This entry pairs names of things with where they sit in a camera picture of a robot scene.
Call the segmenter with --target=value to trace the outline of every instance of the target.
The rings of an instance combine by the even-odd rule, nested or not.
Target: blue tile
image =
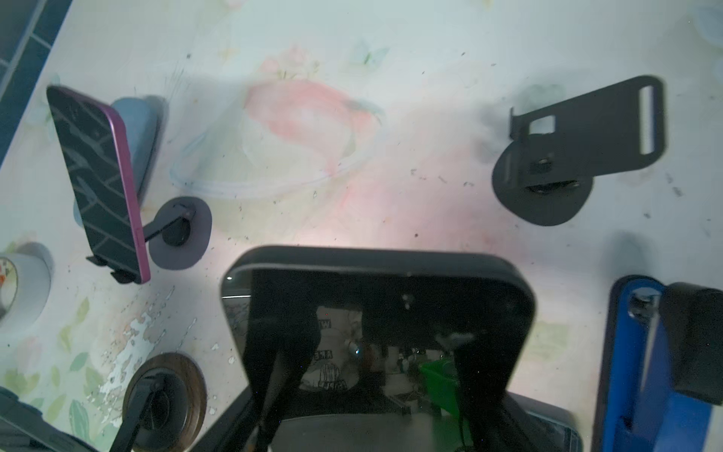
[[[63,24],[63,19],[65,19],[65,14],[70,8],[70,2],[71,0],[48,0],[33,31],[35,35],[53,45],[60,26]]]
[[[10,61],[38,0],[0,1],[0,58]]]
[[[0,100],[0,161],[7,154],[12,136],[20,124],[22,112],[30,100],[30,94],[33,93],[48,53],[50,51],[36,40],[29,40]]]

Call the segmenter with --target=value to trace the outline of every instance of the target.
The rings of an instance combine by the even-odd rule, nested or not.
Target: pink phone frame
[[[133,165],[131,163],[131,153],[128,150],[126,124],[123,122],[123,119],[121,119],[121,115],[119,115],[118,112],[110,105],[106,105],[93,98],[89,98],[86,95],[71,90],[70,88],[61,86],[54,86],[54,88],[62,91],[70,97],[76,98],[79,101],[92,104],[94,107],[102,111],[104,115],[106,115],[108,123],[111,125],[111,134],[113,135],[113,143],[116,147],[118,167],[121,172],[123,195],[126,198],[128,219],[131,223],[133,244],[138,258],[140,283],[143,284],[148,282],[150,280],[150,265],[148,264],[148,251],[145,249],[145,235],[143,234],[143,223],[140,220],[138,196],[136,196],[135,185],[133,183]]]

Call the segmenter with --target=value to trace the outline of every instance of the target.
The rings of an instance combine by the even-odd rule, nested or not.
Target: phone screen
[[[122,121],[118,118],[120,127],[112,124],[112,118],[107,112],[109,106],[66,88],[48,87],[47,95],[93,254],[105,261],[108,267],[133,276],[135,282],[144,282],[141,275],[146,272],[141,271],[140,252],[134,240],[134,230],[141,226],[140,212],[136,215],[136,225],[131,221],[124,191],[124,183],[133,187],[133,181],[124,181],[124,177],[129,175],[124,175],[128,171],[122,171],[121,165],[126,162],[121,162],[116,151],[115,134],[122,132],[125,135]],[[125,136],[121,139],[124,142],[127,140]]]

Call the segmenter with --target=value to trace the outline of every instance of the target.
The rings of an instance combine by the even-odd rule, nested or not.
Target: tiled floor
[[[71,1],[0,1],[0,163]]]

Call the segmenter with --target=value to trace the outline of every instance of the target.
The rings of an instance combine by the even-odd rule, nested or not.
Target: green basket
[[[427,395],[433,404],[446,410],[454,417],[459,417],[457,407],[457,376],[454,362],[450,359],[425,362],[419,365],[427,382]]]

